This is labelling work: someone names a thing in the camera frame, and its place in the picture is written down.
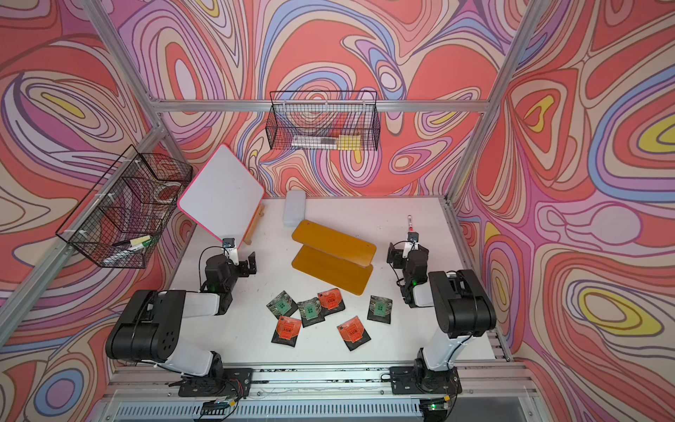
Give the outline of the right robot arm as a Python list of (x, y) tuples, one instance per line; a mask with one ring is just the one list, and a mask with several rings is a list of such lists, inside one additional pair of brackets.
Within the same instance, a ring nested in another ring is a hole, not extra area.
[(414, 242), (391, 243), (386, 262), (401, 272), (402, 299), (411, 309), (432, 308), (438, 328), (420, 349), (415, 368), (420, 376), (447, 373), (469, 341), (497, 325), (490, 298), (472, 270), (428, 270), (429, 251)]

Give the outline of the red tea bag upper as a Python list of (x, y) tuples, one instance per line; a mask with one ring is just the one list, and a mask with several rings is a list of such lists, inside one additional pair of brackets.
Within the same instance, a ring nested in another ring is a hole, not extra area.
[(332, 288), (317, 294), (323, 315), (330, 316), (346, 309), (342, 293), (338, 288)]

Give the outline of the white board with pink edge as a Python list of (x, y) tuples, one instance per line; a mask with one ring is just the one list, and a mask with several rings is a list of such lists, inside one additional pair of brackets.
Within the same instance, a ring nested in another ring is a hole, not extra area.
[(226, 145), (221, 145), (190, 182), (178, 208), (218, 241), (241, 244), (265, 190)]

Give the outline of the yellow wooden two-tier shelf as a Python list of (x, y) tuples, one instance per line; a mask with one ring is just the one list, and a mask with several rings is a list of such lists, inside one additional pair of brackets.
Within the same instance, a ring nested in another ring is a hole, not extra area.
[(294, 269), (353, 295), (364, 293), (374, 270), (374, 244), (309, 220), (299, 223), (292, 239), (302, 245)]

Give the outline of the white plastic box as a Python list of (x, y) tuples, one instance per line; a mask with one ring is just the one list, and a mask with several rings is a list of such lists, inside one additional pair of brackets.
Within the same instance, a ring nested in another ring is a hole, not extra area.
[(287, 193), (282, 222), (285, 227), (296, 228), (305, 219), (306, 193), (292, 190)]

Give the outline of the red tea bag lower left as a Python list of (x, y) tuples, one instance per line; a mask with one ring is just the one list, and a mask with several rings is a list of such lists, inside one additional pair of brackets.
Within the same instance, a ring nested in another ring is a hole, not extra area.
[(272, 343), (295, 347), (301, 329), (301, 320), (281, 316), (272, 335)]

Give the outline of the wooden easel stand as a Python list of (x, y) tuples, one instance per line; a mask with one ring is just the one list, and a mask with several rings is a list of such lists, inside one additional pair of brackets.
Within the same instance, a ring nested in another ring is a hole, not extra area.
[(243, 237), (243, 242), (245, 244), (251, 245), (253, 235), (256, 229), (258, 228), (258, 224), (260, 223), (264, 215), (265, 215), (265, 205), (259, 204), (253, 218), (251, 219), (251, 223)]

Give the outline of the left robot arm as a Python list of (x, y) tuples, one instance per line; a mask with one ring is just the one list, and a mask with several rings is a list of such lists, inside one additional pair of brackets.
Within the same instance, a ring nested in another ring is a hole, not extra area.
[(150, 363), (183, 376), (222, 377), (219, 353), (182, 338), (181, 326), (188, 318), (226, 314), (238, 279), (256, 273), (255, 253), (237, 264), (221, 254), (207, 260), (198, 291), (136, 291), (107, 338), (107, 357)]

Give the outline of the yellow sticky notes in basket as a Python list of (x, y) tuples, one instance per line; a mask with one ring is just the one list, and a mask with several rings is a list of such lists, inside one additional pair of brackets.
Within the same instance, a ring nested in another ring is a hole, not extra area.
[(362, 147), (360, 135), (340, 135), (336, 142), (339, 151), (359, 151)]

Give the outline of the green yellow markers in basket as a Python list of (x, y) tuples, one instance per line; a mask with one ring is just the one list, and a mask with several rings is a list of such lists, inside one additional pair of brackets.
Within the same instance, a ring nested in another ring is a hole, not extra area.
[(114, 243), (112, 247), (128, 247), (128, 249), (133, 249), (135, 247), (147, 247), (150, 241), (153, 239), (151, 235), (146, 235), (143, 237), (136, 237), (124, 241)]

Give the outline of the red tea bag lower right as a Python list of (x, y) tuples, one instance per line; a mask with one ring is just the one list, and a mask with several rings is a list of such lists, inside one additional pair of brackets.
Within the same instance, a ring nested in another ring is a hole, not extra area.
[(342, 341), (350, 351), (366, 344), (371, 340), (362, 321), (355, 316), (337, 327)]

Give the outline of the red tea bag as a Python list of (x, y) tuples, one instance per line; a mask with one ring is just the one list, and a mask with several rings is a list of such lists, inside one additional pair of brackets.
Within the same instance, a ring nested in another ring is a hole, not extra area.
[(338, 288), (332, 288), (317, 294), (323, 315), (330, 316), (346, 309), (342, 293)]
[(272, 343), (295, 347), (301, 329), (301, 320), (281, 316), (272, 335)]
[(355, 316), (337, 327), (342, 341), (350, 351), (366, 344), (371, 340), (362, 321)]

